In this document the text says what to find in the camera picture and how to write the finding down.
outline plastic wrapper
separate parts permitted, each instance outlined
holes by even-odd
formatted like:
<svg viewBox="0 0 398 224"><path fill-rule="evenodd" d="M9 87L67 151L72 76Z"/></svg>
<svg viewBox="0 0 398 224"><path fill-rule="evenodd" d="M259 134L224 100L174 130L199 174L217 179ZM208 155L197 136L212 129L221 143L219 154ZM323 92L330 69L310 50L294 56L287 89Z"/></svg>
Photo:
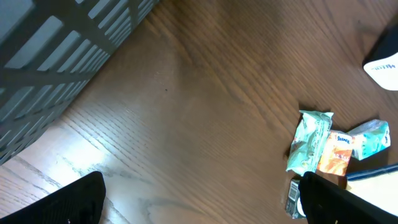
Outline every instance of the plastic wrapper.
<svg viewBox="0 0 398 224"><path fill-rule="evenodd" d="M297 126L290 147L286 171L303 176L306 171L315 172L331 127L332 112L300 111L303 119Z"/></svg>
<svg viewBox="0 0 398 224"><path fill-rule="evenodd" d="M365 159L391 145L387 121L374 119L352 129L347 134L353 137L353 157Z"/></svg>
<svg viewBox="0 0 398 224"><path fill-rule="evenodd" d="M345 175L352 151L353 138L341 131L331 130L318 163L318 170Z"/></svg>

